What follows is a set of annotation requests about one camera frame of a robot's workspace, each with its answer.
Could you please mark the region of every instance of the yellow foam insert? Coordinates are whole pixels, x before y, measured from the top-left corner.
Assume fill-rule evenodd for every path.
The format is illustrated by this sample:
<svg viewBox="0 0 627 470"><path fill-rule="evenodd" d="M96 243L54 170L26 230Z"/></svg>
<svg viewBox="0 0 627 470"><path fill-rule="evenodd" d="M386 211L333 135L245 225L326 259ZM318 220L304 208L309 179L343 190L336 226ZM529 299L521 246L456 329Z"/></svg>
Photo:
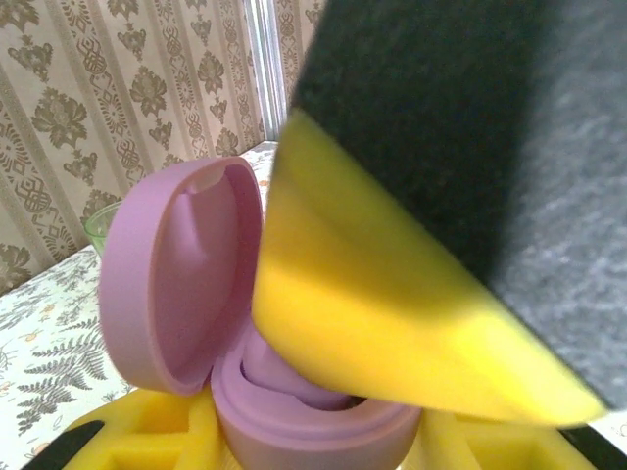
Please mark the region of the yellow foam insert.
<svg viewBox="0 0 627 470"><path fill-rule="evenodd" d="M426 410L403 470L596 470L558 431Z"/></svg>
<svg viewBox="0 0 627 470"><path fill-rule="evenodd" d="M328 389L563 426L600 400L305 113L281 135L255 323Z"/></svg>
<svg viewBox="0 0 627 470"><path fill-rule="evenodd" d="M138 390L69 429L94 420L105 426L64 470L206 470L219 469L224 461L209 390L194 397Z"/></svg>
<svg viewBox="0 0 627 470"><path fill-rule="evenodd" d="M92 420L104 421L104 428L65 470L242 470L219 431L209 390L191 398L138 390L70 429ZM503 469L595 470L553 429L433 410L422 412L415 442L398 470Z"/></svg>

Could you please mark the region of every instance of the fern print tablecloth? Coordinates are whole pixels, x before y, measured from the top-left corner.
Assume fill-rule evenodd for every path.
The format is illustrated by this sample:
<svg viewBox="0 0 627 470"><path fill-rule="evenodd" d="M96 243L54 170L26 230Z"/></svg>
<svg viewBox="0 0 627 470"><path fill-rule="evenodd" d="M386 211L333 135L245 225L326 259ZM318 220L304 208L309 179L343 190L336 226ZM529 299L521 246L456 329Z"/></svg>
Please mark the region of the fern print tablecloth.
<svg viewBox="0 0 627 470"><path fill-rule="evenodd" d="M264 204L275 148L243 156ZM20 470L75 419L132 390L100 333L99 269L87 247L0 297L0 470Z"/></svg>

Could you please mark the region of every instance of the dark gray block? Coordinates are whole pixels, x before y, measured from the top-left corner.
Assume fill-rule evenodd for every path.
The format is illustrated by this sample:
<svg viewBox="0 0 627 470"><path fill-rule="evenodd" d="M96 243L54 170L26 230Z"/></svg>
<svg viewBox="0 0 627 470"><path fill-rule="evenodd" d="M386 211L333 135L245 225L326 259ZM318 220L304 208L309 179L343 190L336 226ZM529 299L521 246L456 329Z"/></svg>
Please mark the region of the dark gray block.
<svg viewBox="0 0 627 470"><path fill-rule="evenodd" d="M627 406L627 2L329 0L293 105Z"/></svg>

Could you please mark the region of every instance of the patterned wallpaper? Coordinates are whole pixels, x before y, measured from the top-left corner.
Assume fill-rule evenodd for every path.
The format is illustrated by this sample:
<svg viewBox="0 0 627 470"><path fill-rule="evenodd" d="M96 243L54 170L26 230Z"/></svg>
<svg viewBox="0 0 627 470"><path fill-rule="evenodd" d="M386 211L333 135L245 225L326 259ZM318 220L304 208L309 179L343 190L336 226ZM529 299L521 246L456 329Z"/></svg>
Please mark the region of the patterned wallpaper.
<svg viewBox="0 0 627 470"><path fill-rule="evenodd" d="M0 295L146 174L264 140L243 1L0 1ZM277 5L298 24L297 0Z"/></svg>
<svg viewBox="0 0 627 470"><path fill-rule="evenodd" d="M285 94L289 99L298 79L324 0L273 0L279 35Z"/></svg>

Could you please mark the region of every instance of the yellow block edge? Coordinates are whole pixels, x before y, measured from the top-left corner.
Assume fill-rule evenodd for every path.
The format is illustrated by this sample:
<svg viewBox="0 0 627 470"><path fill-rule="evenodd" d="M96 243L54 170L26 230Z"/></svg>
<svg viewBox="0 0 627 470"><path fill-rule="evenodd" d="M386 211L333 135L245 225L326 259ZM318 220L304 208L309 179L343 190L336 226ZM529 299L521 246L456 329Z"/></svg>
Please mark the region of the yellow block edge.
<svg viewBox="0 0 627 470"><path fill-rule="evenodd" d="M305 113L281 135L253 302L320 386L501 421L603 403Z"/></svg>

